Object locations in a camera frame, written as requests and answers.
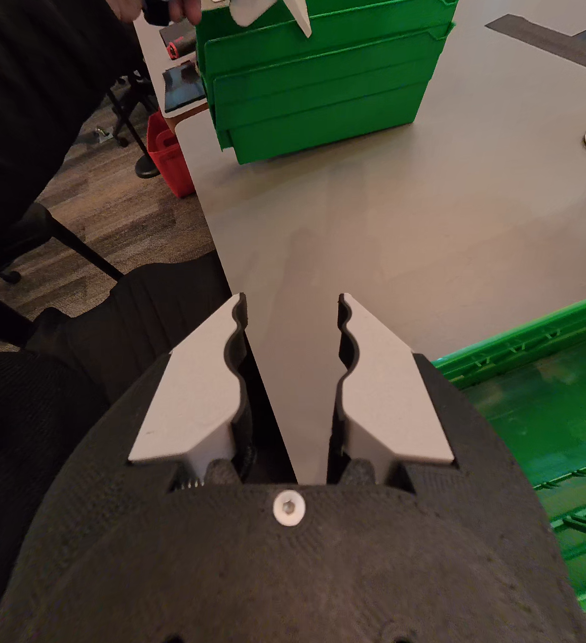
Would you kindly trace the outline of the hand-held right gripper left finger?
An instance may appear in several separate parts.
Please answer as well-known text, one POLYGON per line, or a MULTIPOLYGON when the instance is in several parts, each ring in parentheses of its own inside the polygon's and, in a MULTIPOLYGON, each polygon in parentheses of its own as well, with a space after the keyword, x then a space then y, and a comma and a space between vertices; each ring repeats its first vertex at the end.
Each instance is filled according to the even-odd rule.
POLYGON ((129 452, 132 464, 180 462, 204 476, 214 460, 253 461, 252 417, 240 366, 247 357, 244 293, 230 297, 177 347, 129 452))

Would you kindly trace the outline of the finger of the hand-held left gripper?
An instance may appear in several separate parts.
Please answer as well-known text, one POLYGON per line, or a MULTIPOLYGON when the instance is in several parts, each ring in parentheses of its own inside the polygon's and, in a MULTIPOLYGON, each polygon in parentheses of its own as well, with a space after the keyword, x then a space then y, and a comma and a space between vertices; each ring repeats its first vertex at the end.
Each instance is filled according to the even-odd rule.
POLYGON ((229 11, 238 26, 248 27, 276 3, 276 0, 230 1, 229 11))
POLYGON ((306 1, 283 1, 291 16, 297 22, 305 37, 308 39, 312 35, 312 27, 306 1))

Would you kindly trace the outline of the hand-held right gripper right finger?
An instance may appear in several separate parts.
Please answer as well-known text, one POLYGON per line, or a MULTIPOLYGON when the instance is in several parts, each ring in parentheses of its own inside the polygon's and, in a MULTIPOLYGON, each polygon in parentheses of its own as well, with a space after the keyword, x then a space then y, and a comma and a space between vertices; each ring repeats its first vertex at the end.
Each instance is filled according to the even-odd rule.
POLYGON ((328 451, 328 483, 365 460, 375 484, 402 463, 450 466, 455 456, 408 344, 351 294, 338 297, 338 380, 328 451))

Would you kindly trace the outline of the person's left hand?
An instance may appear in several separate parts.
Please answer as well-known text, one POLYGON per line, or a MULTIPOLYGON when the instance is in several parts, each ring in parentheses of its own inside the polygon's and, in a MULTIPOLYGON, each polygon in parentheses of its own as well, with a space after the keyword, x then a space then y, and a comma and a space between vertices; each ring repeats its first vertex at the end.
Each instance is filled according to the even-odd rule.
MULTIPOLYGON (((125 24, 132 24, 143 15, 142 1, 106 1, 106 3, 116 18, 125 24)), ((169 10, 171 23, 185 19, 196 26, 201 21, 201 1, 169 1, 169 10)))

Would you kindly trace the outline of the red and black tool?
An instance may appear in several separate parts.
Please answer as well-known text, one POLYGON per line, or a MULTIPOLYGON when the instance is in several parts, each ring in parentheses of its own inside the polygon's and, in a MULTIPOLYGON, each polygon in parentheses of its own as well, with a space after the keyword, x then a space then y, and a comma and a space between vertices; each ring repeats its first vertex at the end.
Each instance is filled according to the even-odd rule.
POLYGON ((170 60, 189 55, 196 49, 196 29, 185 19, 160 28, 159 34, 170 60))

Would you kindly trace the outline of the dark screen tablet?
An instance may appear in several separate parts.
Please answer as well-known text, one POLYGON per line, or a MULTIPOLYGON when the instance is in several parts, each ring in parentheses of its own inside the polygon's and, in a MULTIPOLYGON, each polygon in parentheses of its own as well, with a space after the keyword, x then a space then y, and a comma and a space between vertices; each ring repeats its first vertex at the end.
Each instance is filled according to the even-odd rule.
POLYGON ((166 114, 206 98, 203 82, 193 60, 187 60, 179 66, 167 69, 163 72, 162 78, 165 85, 164 111, 166 114))

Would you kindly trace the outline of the black office chair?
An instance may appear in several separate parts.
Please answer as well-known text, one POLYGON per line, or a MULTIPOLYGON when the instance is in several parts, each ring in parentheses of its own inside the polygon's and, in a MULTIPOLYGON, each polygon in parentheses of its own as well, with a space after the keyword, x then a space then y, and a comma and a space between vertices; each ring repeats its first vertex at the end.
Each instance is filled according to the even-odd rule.
POLYGON ((121 130, 125 125, 128 131, 133 134, 135 139, 138 138, 136 130, 130 122, 130 117, 137 105, 143 106, 147 115, 152 115, 158 110, 156 93, 149 77, 137 75, 136 72, 128 75, 128 87, 120 98, 117 98, 112 88, 106 92, 111 101, 112 111, 117 117, 117 122, 113 128, 112 136, 119 147, 126 148, 128 140, 121 135, 121 130))
POLYGON ((0 279, 11 285, 18 284, 22 276, 11 268, 13 263, 53 238, 115 281, 123 277, 120 270, 57 221, 43 205, 34 203, 19 221, 0 233, 0 279))

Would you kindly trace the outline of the red plastic crate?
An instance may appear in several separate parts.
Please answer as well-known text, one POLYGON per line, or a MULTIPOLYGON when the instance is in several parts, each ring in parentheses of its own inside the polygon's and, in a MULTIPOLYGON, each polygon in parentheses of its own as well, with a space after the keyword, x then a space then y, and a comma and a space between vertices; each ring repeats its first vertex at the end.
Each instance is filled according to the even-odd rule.
POLYGON ((176 134, 169 129, 160 111, 148 118, 146 146, 155 166, 175 197, 181 199, 195 192, 176 134))

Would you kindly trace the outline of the grey tape strip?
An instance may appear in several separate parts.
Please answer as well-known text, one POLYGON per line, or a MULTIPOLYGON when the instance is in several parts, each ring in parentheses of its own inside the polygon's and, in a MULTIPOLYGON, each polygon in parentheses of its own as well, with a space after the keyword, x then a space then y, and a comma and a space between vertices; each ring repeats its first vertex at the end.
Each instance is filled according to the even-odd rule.
POLYGON ((501 16, 485 26, 586 68, 586 31, 570 36, 513 14, 501 16))

